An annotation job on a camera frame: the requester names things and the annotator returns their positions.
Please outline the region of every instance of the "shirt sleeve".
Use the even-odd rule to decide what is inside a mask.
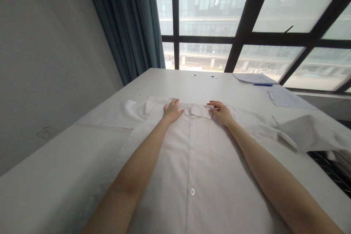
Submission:
[[[80,118],[77,124],[134,129],[144,122],[150,110],[146,102],[107,100]]]

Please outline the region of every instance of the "forearm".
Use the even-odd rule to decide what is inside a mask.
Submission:
[[[262,191],[294,233],[342,233],[276,158],[236,122],[228,128]]]
[[[161,120],[124,165],[111,190],[140,198],[154,170],[170,123]]]

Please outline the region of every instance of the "paper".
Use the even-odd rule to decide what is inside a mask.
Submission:
[[[280,85],[258,87],[277,107],[318,110],[307,101]]]
[[[241,82],[262,83],[262,84],[278,84],[275,80],[270,79],[264,74],[254,73],[233,73],[233,75]]]

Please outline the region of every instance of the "white wall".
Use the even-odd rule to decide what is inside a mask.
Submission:
[[[122,87],[92,0],[0,0],[0,175]]]

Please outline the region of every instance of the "shirt pocket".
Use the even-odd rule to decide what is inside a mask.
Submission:
[[[208,125],[208,136],[212,153],[227,161],[234,159],[235,149],[230,139],[231,134],[222,124],[214,121],[210,122]]]

